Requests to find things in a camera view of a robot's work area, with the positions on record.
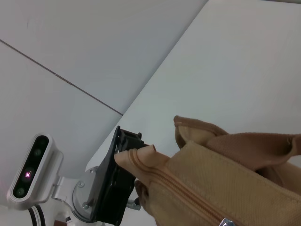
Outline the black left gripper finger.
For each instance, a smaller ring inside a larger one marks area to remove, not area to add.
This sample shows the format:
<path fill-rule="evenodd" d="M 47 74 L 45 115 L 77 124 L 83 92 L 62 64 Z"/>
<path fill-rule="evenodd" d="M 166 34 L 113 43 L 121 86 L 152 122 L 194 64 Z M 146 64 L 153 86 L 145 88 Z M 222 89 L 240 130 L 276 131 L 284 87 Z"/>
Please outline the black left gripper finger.
<path fill-rule="evenodd" d="M 140 149 L 148 146 L 142 140 L 142 133 L 133 133 L 124 129 L 119 129 L 117 135 L 117 152 L 128 151 L 130 149 Z"/>
<path fill-rule="evenodd" d="M 120 189 L 133 189 L 135 180 L 136 177 L 131 173 L 120 166 L 116 166 L 113 173 L 113 186 Z"/>

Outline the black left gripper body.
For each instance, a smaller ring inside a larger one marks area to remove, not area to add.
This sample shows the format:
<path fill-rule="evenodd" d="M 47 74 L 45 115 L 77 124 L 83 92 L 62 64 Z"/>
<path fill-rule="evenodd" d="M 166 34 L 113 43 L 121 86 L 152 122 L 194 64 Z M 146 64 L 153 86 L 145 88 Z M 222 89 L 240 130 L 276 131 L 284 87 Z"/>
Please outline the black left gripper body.
<path fill-rule="evenodd" d="M 94 178 L 94 221 L 119 226 L 133 189 L 120 189 L 113 186 L 113 173 L 117 163 L 114 155 L 117 150 L 117 135 L 114 132 L 109 150 L 99 165 Z"/>

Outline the khaki canvas food bag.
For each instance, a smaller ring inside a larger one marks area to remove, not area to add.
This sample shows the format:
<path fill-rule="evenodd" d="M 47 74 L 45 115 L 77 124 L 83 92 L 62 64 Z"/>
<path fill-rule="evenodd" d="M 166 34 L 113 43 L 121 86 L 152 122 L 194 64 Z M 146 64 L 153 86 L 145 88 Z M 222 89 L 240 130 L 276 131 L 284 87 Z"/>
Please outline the khaki canvas food bag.
<path fill-rule="evenodd" d="M 301 134 L 236 133 L 174 117 L 179 151 L 155 146 L 114 156 L 137 178 L 144 210 L 157 226 L 301 226 Z"/>

